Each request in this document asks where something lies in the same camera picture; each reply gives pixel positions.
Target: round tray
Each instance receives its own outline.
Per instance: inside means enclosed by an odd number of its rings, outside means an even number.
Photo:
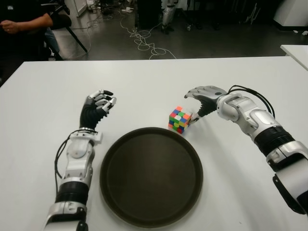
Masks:
[[[132,131],[107,152],[100,186],[106,203],[124,221],[144,228],[169,225],[190,211],[203,182],[194,148],[162,128]]]

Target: chair leg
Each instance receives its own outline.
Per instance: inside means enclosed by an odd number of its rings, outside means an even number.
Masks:
[[[82,49],[85,51],[85,53],[88,53],[88,50],[84,47],[84,45],[79,41],[75,33],[71,30],[71,28],[66,27],[68,32],[73,36],[73,38],[77,41],[77,43],[82,47]]]
[[[63,61],[63,58],[61,57],[61,55],[54,49],[54,47],[50,44],[50,42],[48,41],[48,39],[46,39],[46,37],[44,38],[44,41],[45,41],[47,47],[49,47],[52,50],[52,52],[56,56],[56,59],[59,60],[59,61]]]

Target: colorful cube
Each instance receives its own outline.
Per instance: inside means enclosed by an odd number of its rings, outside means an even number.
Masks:
[[[177,107],[169,116],[168,127],[182,134],[188,127],[192,115],[185,113],[183,108]]]

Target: orange square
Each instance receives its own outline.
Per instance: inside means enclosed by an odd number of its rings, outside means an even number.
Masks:
[[[184,119],[187,119],[187,120],[188,120],[190,117],[191,117],[191,116],[190,116],[189,114],[183,115],[183,118],[184,118]]]

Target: person's arm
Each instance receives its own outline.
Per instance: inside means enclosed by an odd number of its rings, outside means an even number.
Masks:
[[[52,19],[46,13],[41,17],[33,19],[28,22],[13,22],[9,20],[2,21],[0,26],[2,26],[3,30],[9,34],[16,34],[19,31],[30,31],[39,28],[47,28],[53,25]]]

